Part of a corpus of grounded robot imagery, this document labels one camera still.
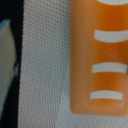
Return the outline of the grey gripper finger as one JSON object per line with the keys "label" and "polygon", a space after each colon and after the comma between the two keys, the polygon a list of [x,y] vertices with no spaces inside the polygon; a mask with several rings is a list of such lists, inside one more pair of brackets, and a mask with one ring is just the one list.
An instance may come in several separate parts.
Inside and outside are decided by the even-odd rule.
{"label": "grey gripper finger", "polygon": [[10,21],[0,23],[0,128],[17,128],[16,48]]}

